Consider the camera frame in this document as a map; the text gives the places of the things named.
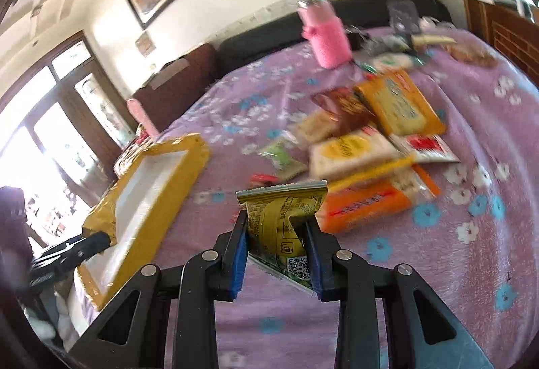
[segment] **orange snack package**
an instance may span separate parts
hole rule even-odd
[[[374,217],[396,214],[428,202],[441,192],[418,165],[366,187],[332,191],[330,184],[328,188],[328,195],[316,213],[316,219],[323,232],[333,234]]]
[[[376,114],[387,135],[445,133],[444,123],[405,71],[361,82],[354,90]]]

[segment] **purple floral tablecloth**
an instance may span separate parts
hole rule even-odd
[[[465,31],[439,33],[481,42]],[[539,328],[539,94],[493,50],[500,60],[494,69],[432,51],[432,60],[410,75],[445,117],[444,139],[462,162],[426,166],[443,191],[434,202],[338,239],[373,264],[411,264],[494,366],[505,369]],[[201,133],[212,155],[157,263],[183,264],[231,230],[235,192],[247,186],[252,173],[273,172],[257,150],[316,109],[311,95],[361,79],[353,64],[320,68],[310,46],[300,44],[217,82],[161,137]],[[320,303],[249,264],[238,300],[216,304],[220,368],[333,367],[338,312],[337,303]],[[384,336],[380,352],[387,367]]]

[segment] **silver bolt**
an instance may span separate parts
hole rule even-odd
[[[153,264],[146,264],[140,272],[143,276],[153,276],[157,273],[157,267]]]
[[[405,275],[405,276],[408,276],[408,275],[411,275],[412,272],[413,272],[413,268],[410,264],[399,264],[397,266],[397,271],[401,274],[401,275]]]
[[[202,259],[204,261],[215,261],[217,258],[219,258],[219,253],[214,250],[207,250],[202,254]]]
[[[352,252],[349,250],[338,250],[335,254],[338,259],[342,259],[343,261],[348,261],[349,259],[352,259]]]

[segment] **pink bottle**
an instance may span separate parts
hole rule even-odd
[[[313,48],[316,60],[333,69],[352,60],[352,49],[342,21],[327,0],[301,0],[298,13],[304,23],[301,34]]]

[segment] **yellow label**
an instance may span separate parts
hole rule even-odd
[[[370,143],[367,139],[356,135],[347,135],[328,141],[324,145],[322,155],[328,159],[351,159],[368,151],[370,151]]]

